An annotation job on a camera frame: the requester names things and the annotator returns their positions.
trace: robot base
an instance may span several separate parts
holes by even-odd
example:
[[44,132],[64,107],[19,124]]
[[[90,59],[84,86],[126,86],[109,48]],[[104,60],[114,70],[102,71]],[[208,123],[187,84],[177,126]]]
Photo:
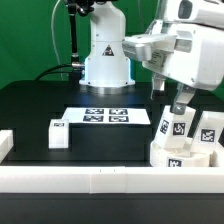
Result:
[[150,147],[150,164],[154,167],[209,167],[210,155],[203,153],[191,153],[185,157],[179,150],[165,150],[154,141]]
[[135,90],[135,85],[127,85],[123,87],[94,87],[89,85],[80,84],[80,90],[90,93],[102,94],[102,95],[112,95],[121,94],[127,92],[133,92]]

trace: white box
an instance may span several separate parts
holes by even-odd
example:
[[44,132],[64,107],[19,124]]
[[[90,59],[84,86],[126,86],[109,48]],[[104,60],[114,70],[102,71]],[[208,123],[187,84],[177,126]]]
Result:
[[52,119],[49,126],[49,148],[69,147],[69,120]]
[[166,106],[154,142],[161,148],[182,150],[194,114],[195,109],[187,107],[184,115],[176,115],[170,112],[170,106]]
[[0,131],[0,163],[6,157],[10,149],[13,147],[12,130]]
[[191,145],[191,152],[210,153],[219,149],[224,128],[224,113],[203,111]]

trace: warning label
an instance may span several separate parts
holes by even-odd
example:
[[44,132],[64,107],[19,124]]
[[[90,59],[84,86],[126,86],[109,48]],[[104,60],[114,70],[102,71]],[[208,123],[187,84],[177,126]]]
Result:
[[103,53],[103,56],[114,56],[114,52],[110,45],[107,46],[106,50]]

